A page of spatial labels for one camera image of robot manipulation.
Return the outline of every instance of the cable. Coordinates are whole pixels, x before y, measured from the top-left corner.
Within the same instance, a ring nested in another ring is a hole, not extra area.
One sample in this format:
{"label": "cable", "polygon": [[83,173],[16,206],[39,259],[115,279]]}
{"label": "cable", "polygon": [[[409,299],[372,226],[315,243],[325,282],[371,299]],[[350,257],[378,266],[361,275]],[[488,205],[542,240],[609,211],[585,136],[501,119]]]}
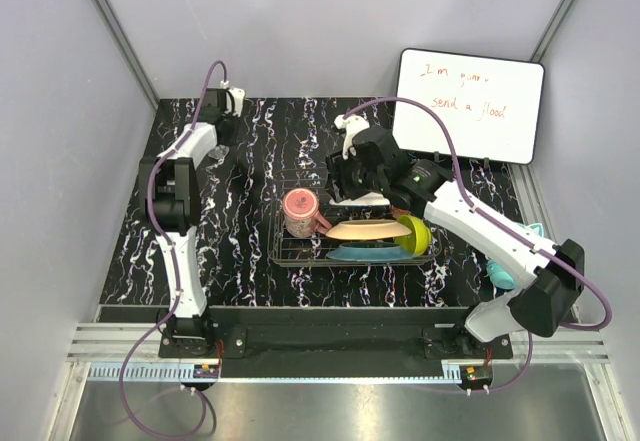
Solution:
{"label": "cable", "polygon": [[198,122],[198,117],[200,115],[200,110],[202,108],[202,101],[206,94],[207,87],[209,86],[211,75],[213,74],[213,70],[218,66],[222,67],[224,82],[227,81],[227,66],[224,64],[224,62],[220,60],[215,61],[209,68],[209,71],[205,78],[204,85],[202,87],[202,92],[200,93],[200,99],[198,99],[198,104],[196,105],[195,112],[193,113],[193,120],[191,121],[191,125],[189,126],[188,129],[184,131],[184,133],[180,136],[180,138],[178,138],[178,142],[176,143],[175,147],[172,150],[168,150],[160,159],[158,159],[158,161],[156,161],[156,163],[153,166],[153,169],[151,170],[151,174],[149,175],[149,183],[147,184],[147,213],[149,215],[149,220],[151,221],[151,224],[153,225],[154,229],[160,236],[162,236],[165,239],[165,241],[167,242],[167,246],[169,247],[169,251],[171,254],[171,264],[173,264],[173,271],[176,278],[176,299],[173,302],[173,305],[171,306],[171,308],[169,309],[169,312],[164,316],[164,318],[162,318],[152,328],[150,328],[146,333],[144,333],[140,337],[140,339],[133,344],[133,346],[125,356],[124,361],[122,362],[122,367],[120,368],[120,376],[118,377],[118,387],[120,391],[120,400],[122,401],[122,406],[124,407],[124,410],[126,411],[127,416],[129,416],[133,424],[135,424],[142,432],[149,434],[151,436],[156,436],[161,439],[185,439],[196,434],[204,424],[204,420],[207,415],[206,396],[204,396],[200,391],[195,391],[195,393],[200,397],[200,401],[202,401],[202,417],[200,418],[200,421],[198,422],[198,424],[191,431],[184,434],[178,434],[178,435],[160,433],[158,431],[155,431],[145,426],[142,423],[142,421],[140,421],[136,417],[135,413],[129,406],[129,403],[127,402],[127,396],[124,392],[124,373],[125,373],[127,364],[129,364],[129,361],[131,360],[131,357],[136,352],[136,350],[140,347],[140,345],[144,342],[144,340],[147,339],[149,336],[151,336],[151,334],[153,334],[153,332],[156,329],[158,329],[160,326],[165,324],[171,318],[171,316],[173,316],[173,314],[178,309],[178,305],[180,304],[180,295],[182,294],[181,293],[182,285],[180,283],[180,271],[178,270],[178,257],[176,255],[175,247],[173,245],[173,242],[171,241],[171,238],[162,229],[162,226],[160,226],[160,223],[158,222],[158,218],[156,217],[153,211],[153,191],[155,189],[156,175],[160,171],[160,167],[164,164],[164,162],[170,156],[172,156],[175,152],[178,152],[178,150],[182,147],[182,145],[189,139],[189,137],[193,133],[195,125]]}
{"label": "cable", "polygon": [[491,359],[493,358],[493,350],[491,347],[487,348],[487,359],[484,360],[483,366],[489,366],[491,364]]}
{"label": "cable", "polygon": [[[442,119],[440,119],[440,117],[432,109],[412,99],[399,98],[396,96],[388,96],[388,97],[373,99],[371,101],[362,103],[359,106],[356,106],[355,108],[347,111],[344,114],[344,118],[346,119],[349,116],[352,116],[355,113],[363,110],[364,108],[373,106],[374,104],[386,103],[386,102],[407,103],[417,108],[420,108],[423,111],[425,111],[427,114],[429,114],[434,119],[434,121],[438,123],[438,126],[440,126],[440,129],[442,130],[442,134],[444,134],[444,137],[447,140],[447,145],[449,146],[449,151],[451,152],[451,158],[453,160],[453,170],[455,172],[455,180],[458,185],[458,190],[460,191],[460,196],[462,196],[462,199],[464,199],[464,201],[467,203],[469,208],[475,210],[476,213],[478,213],[480,216],[485,218],[491,224],[498,227],[499,229],[501,229],[502,231],[510,235],[512,238],[518,240],[529,249],[532,249],[532,250],[535,249],[535,244],[533,242],[529,241],[524,236],[521,236],[516,231],[511,229],[509,226],[498,221],[489,213],[483,211],[481,208],[477,208],[473,204],[473,201],[471,200],[471,198],[469,198],[469,195],[467,194],[467,190],[464,187],[464,184],[462,182],[460,162],[458,161],[458,156],[456,155],[456,150],[453,146],[453,140],[451,139],[451,135],[449,134],[449,131],[447,130],[447,127],[444,125],[444,122],[442,121]],[[611,310],[611,304],[609,303],[605,295],[598,289],[598,287],[595,284],[593,284],[591,281],[589,281],[583,274],[579,273],[576,269],[569,266],[567,263],[565,263],[563,260],[553,255],[552,253],[544,249],[540,249],[537,252],[542,256],[544,256],[545,258],[547,258],[552,263],[554,263],[555,265],[559,266],[560,268],[564,269],[566,272],[574,276],[582,285],[586,286],[589,289],[589,291],[591,291],[595,295],[595,297],[598,298],[600,303],[602,303],[602,307],[604,308],[604,319],[598,324],[583,325],[583,324],[574,324],[574,323],[561,323],[561,325],[566,328],[577,329],[580,331],[599,331],[600,329],[607,327],[609,323],[611,323],[611,320],[613,319],[613,312]]]}
{"label": "cable", "polygon": [[218,342],[216,341],[215,343],[213,343],[213,346],[211,346],[207,351],[205,351],[204,353],[197,353],[194,351],[191,351],[190,349],[186,349],[185,351],[187,351],[187,353],[191,354],[192,356],[196,357],[196,358],[206,358],[207,356],[209,356],[213,350],[215,349],[216,352],[218,353],[218,368],[216,369],[219,370],[220,367],[222,366],[222,353],[224,353],[224,342],[222,341],[222,339],[220,340],[220,344],[223,346],[222,348],[220,348],[218,346]]}
{"label": "cable", "polygon": [[215,342],[216,351],[218,353],[218,366],[213,370],[213,373],[210,374],[200,374],[201,378],[212,378],[215,380],[220,379],[220,370],[222,369],[222,356],[224,356],[224,341],[220,340],[220,346]]}
{"label": "cable", "polygon": [[[490,393],[499,393],[500,391],[505,391],[507,389],[509,389],[510,387],[512,387],[514,384],[516,384],[518,381],[520,381],[522,379],[522,377],[525,375],[525,373],[529,370],[529,367],[531,366],[531,360],[533,359],[533,336],[530,332],[527,331],[527,339],[529,340],[529,348],[527,350],[527,358],[524,361],[524,365],[522,366],[522,369],[520,370],[520,372],[514,376],[514,378],[505,383],[505,384],[501,384],[500,386],[496,386],[495,388],[489,388],[489,392]],[[417,385],[415,386],[417,388],[420,388],[424,391],[430,391],[430,392],[434,392],[434,393],[438,393],[438,394],[487,394],[485,391],[460,391],[459,389],[456,391],[446,391],[444,389],[436,389],[436,388],[431,388],[431,387],[426,387],[423,385]]]}
{"label": "cable", "polygon": [[[159,399],[164,398],[165,396],[167,396],[167,395],[169,395],[169,394],[171,394],[171,393],[175,393],[176,391],[185,391],[185,390],[186,390],[186,388],[185,388],[184,386],[174,386],[174,387],[172,387],[172,388],[165,389],[164,391],[161,391],[160,393],[156,394],[156,395],[155,395],[154,397],[152,397],[151,399],[147,400],[147,402],[146,402],[146,403],[144,403],[144,404],[143,404],[142,406],[140,406],[139,408],[137,408],[137,409],[134,411],[134,413],[135,413],[135,414],[138,414],[138,413],[140,413],[141,411],[144,411],[144,410],[145,410],[145,409],[147,409],[149,406],[151,406],[153,403],[155,403],[155,402],[156,402],[156,401],[158,401]],[[211,431],[209,431],[209,432],[207,433],[207,435],[212,436],[213,434],[215,434],[215,431],[216,431],[216,428],[217,428],[217,424],[218,424],[218,419],[217,419],[217,416],[216,416],[216,411],[215,411],[215,409],[213,408],[213,405],[211,404],[211,401],[209,400],[209,398],[207,398],[207,397],[205,396],[205,398],[204,398],[204,399],[205,399],[205,403],[206,403],[206,405],[207,405],[207,408],[209,408],[209,411],[211,412],[211,418],[212,418],[212,420],[213,420],[213,426],[212,426],[212,428],[211,428]],[[104,420],[104,422],[105,422],[106,424],[108,424],[109,426],[119,426],[119,425],[121,425],[121,424],[123,424],[123,423],[126,423],[127,421],[130,421],[130,420],[131,420],[131,418],[127,415],[127,416],[124,416],[124,417],[122,417],[122,418],[120,418],[120,419],[118,419],[118,420],[116,420],[116,421],[106,421],[106,420]]]}

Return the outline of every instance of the mug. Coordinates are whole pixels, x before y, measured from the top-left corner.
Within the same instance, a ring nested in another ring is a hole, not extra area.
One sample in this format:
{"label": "mug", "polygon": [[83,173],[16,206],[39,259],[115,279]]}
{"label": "mug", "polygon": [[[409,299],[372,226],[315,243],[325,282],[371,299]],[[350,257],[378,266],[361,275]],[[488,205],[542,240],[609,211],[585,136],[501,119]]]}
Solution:
{"label": "mug", "polygon": [[305,188],[289,191],[282,200],[284,225],[296,238],[308,238],[318,231],[327,234],[333,226],[319,212],[318,197]]}

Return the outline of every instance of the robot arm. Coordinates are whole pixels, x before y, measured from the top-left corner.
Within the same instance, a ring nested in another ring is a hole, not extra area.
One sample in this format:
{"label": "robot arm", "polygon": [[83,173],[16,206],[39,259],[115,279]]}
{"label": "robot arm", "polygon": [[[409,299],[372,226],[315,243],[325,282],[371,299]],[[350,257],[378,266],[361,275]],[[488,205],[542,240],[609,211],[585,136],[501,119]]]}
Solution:
{"label": "robot arm", "polygon": [[[147,191],[153,166],[169,155],[155,179],[153,211],[166,233],[156,234],[165,266],[173,266],[170,249],[174,246],[180,273],[180,303],[171,319],[169,332],[174,341],[189,340],[190,345],[211,345],[208,339],[207,298],[200,284],[196,257],[196,229],[200,222],[200,189],[196,168],[218,145],[235,142],[238,115],[242,113],[244,91],[238,88],[207,90],[198,122],[185,126],[178,139],[158,156],[145,157],[139,167],[140,207],[146,219]],[[176,300],[176,272],[167,269],[170,304]]]}
{"label": "robot arm", "polygon": [[[352,121],[339,117],[340,125]],[[362,118],[352,122],[362,126]],[[384,195],[395,207],[406,209],[457,234],[494,259],[517,282],[519,288],[486,303],[467,316],[464,328],[486,343],[497,336],[527,329],[552,336],[582,291],[567,272],[557,269],[538,254],[540,249],[556,255],[581,273],[584,251],[571,240],[562,246],[522,228],[466,192],[475,208],[462,198],[453,173],[428,160],[411,160],[389,130],[379,126],[353,133],[346,149],[327,157],[327,191],[334,200],[357,199],[369,192]],[[528,249],[504,230],[476,213],[481,208],[494,220],[529,239]]]}

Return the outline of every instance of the teal object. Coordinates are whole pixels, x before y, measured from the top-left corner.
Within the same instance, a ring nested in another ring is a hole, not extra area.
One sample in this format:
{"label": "teal object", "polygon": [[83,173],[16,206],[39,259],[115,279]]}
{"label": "teal object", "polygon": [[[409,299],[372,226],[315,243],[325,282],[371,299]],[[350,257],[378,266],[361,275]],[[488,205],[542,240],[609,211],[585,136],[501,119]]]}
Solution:
{"label": "teal object", "polygon": [[344,243],[333,251],[329,251],[327,258],[361,263],[388,263],[411,259],[413,254],[397,244],[382,241],[362,241]]}
{"label": "teal object", "polygon": [[[544,228],[541,223],[530,224],[529,226],[525,226],[524,224],[518,223],[520,226],[526,229],[530,229],[538,236],[544,237]],[[511,291],[512,289],[516,289],[518,287],[518,283],[514,281],[509,273],[507,273],[502,266],[496,263],[493,259],[490,259],[487,262],[487,274],[489,275],[489,280],[491,283],[500,289],[504,289],[506,291]]]}

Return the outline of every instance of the whiteboard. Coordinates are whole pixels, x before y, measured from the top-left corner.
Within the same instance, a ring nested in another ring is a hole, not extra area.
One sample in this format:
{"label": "whiteboard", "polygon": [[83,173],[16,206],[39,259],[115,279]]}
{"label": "whiteboard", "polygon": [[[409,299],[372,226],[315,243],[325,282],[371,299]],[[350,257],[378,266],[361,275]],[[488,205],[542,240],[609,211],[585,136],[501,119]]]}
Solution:
{"label": "whiteboard", "polygon": [[[397,95],[433,109],[458,156],[528,164],[543,79],[541,64],[406,49]],[[451,154],[438,124],[406,103],[396,104],[393,135],[402,149]]]}

